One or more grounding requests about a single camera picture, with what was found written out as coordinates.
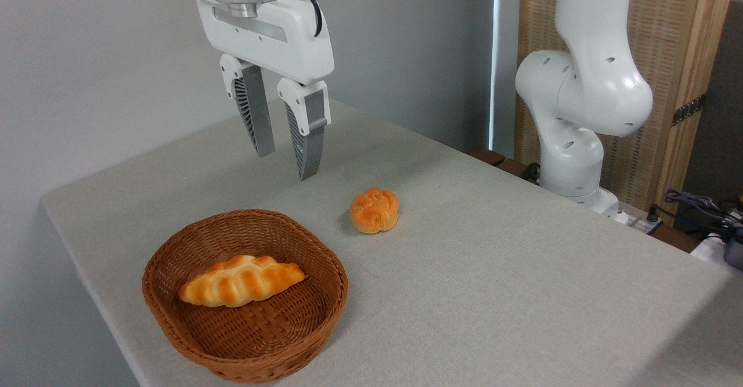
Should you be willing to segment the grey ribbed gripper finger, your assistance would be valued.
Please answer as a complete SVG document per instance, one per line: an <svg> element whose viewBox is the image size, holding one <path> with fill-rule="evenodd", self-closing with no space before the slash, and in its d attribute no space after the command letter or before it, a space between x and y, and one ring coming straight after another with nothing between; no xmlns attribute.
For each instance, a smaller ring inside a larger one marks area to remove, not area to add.
<svg viewBox="0 0 743 387"><path fill-rule="evenodd" d="M275 151L262 68L223 54L221 75L228 97L235 101L258 157Z"/></svg>
<svg viewBox="0 0 743 387"><path fill-rule="evenodd" d="M300 85L297 81L282 78L277 90L286 107L299 177L300 180L306 180L318 172L323 154L324 128L331 124L327 85L324 81Z"/></svg>

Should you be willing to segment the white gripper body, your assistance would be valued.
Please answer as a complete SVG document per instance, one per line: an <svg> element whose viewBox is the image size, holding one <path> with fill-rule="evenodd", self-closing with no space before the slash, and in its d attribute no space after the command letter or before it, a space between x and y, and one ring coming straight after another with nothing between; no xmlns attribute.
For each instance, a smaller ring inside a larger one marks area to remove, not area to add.
<svg viewBox="0 0 743 387"><path fill-rule="evenodd" d="M316 13L307 0L260 4L257 17L233 16L225 4L197 0L197 10L213 48L266 68L303 85L323 80L334 70L329 31L318 37Z"/></svg>

